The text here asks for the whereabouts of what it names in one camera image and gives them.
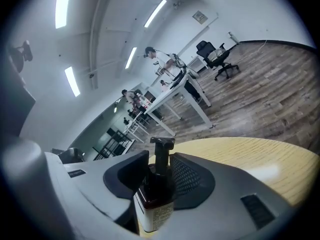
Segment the black baseboard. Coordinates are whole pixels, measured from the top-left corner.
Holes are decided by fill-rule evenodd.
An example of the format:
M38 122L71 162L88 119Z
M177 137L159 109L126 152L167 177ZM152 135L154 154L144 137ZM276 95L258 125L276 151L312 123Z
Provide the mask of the black baseboard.
M235 44L234 46L232 46L230 49L228 49L228 51L230 52L233 48L235 48L237 45Z
M241 44L244 44L244 43L264 43L265 41L266 40L248 40L248 41L241 41L240 43ZM313 48L313 47L305 45L305 44L301 44L301 43L297 43L297 42L281 41L281 40L267 40L266 42L270 43L270 44L280 44L280 45L287 45L287 46L302 48L302 49L305 49L309 52L312 52L312 53L318 55L318 51L316 48Z

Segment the desk leg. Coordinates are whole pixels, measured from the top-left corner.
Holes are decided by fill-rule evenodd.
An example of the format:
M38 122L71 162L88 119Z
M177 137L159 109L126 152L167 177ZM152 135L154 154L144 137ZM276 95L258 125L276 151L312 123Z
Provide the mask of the desk leg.
M168 108L177 118L182 119L182 117L167 103L163 104L166 108Z
M176 133L171 130L168 126L166 126L159 118L157 118L152 112L147 113L154 121L156 121L159 125L161 125L168 133L172 136L176 136Z
M194 100L194 98L191 96L191 94L185 89L181 88L181 93L184 95L186 100L191 104L191 106L195 109L195 111L199 114L199 116L202 118L202 120L205 122L205 125L208 128L212 128L213 124L205 114L205 112L201 109L201 107L198 105L198 103Z
M146 120L144 120L142 117L141 117L141 119L142 119L146 124L148 124L148 125L149 125L149 123L148 123Z
M142 131L144 131L146 134L148 134L148 135L150 135L145 129L145 127L143 127L143 128L145 128L145 129L143 129L141 126L143 126L143 125L141 125L139 122L135 122L137 125L138 125L138 127L140 127L140 129L142 130Z
M135 135L133 132L129 131L129 133L132 134L132 136L135 138L135 139L138 139L139 141L141 141L142 143L145 143L142 139L140 139L137 135Z
M203 59L200 59L199 60L202 62L202 64L205 66L205 68L208 70L209 67L207 66L207 63L203 60Z
M191 76L188 76L188 80L189 82L193 85L193 87L197 90L197 92L200 94L200 96L202 97L202 99L204 100L204 102L207 104L208 107L211 107L211 103L208 100L208 98L206 97L206 95L202 92L200 85L197 83L197 81L195 81L194 79L192 79Z
M136 124L144 129L147 129L142 123L140 123L138 120L135 121Z

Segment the wall sign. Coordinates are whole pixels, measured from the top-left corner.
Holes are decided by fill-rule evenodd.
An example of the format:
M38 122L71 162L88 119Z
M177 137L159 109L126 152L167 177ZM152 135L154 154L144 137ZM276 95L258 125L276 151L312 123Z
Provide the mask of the wall sign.
M192 16L197 22L199 22L201 25L206 22L208 17L204 15L201 11L197 11L193 16Z

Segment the black mesh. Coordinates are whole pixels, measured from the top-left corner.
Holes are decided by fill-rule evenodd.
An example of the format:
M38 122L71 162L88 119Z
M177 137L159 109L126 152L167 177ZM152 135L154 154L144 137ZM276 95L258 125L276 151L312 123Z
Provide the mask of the black mesh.
M171 159L172 178L175 183L176 195L183 196L194 190L200 182L199 174L178 159Z

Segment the white desk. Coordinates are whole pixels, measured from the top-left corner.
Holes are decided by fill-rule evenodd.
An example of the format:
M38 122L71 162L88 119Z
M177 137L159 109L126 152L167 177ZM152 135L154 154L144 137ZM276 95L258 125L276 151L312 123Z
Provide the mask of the white desk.
M142 143L145 143L142 139L140 139L135 132L138 130L138 128L140 128L142 131L144 131L146 134L149 135L149 133L145 130L147 129L146 127L144 127L141 123L139 123L137 121L138 117L142 114L142 112L140 112L134 119L133 121L131 121L128 125L127 128L123 131L123 133L125 134L126 132L130 133L136 140L141 141Z
M197 90L197 92L200 94L202 99L205 101L208 107L211 107L210 101L207 99L207 97L204 95L204 93L201 90L201 87L197 83L197 81L193 80L191 76L186 73L183 79L180 81L180 83L172 88L168 89L167 91L162 92L152 103L152 105L145 111L146 114L148 114L150 117L152 117L160 126L162 126L168 133L170 133L172 136L176 136L176 133L170 129L167 125L165 125L161 120L159 120L156 116L152 114L154 110L159 108L161 105L166 106L178 119L182 119L182 117L168 104L166 104L167 101L169 101L173 96L175 96L178 93L181 93L184 95L184 98L191 104L191 106L195 109L195 111L199 114L199 116L203 119L205 122L205 125L208 128L212 128L213 124L207 117L207 115L204 113L204 111L201 109L201 107L198 105L198 103L194 100L194 98L191 96L191 94L185 89L186 81L189 80L189 82L193 85L193 87Z
M194 57L188 64L187 67L190 69L193 69L195 72L200 71L203 67L205 67L207 70L209 67L207 66L207 63L204 61L204 58L200 57L199 55Z

